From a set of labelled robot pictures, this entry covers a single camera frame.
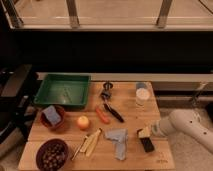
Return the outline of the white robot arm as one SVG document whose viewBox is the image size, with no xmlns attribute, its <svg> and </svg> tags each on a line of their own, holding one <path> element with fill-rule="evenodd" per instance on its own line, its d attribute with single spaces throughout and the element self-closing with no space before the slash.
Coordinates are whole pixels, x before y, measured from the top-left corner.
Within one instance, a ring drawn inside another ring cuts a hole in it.
<svg viewBox="0 0 213 171">
<path fill-rule="evenodd" d="M 213 132 L 200 123 L 200 115 L 195 110 L 173 110 L 168 116 L 152 123 L 150 129 L 151 134 L 157 137 L 167 137 L 175 132 L 182 132 L 213 154 Z"/>
</svg>

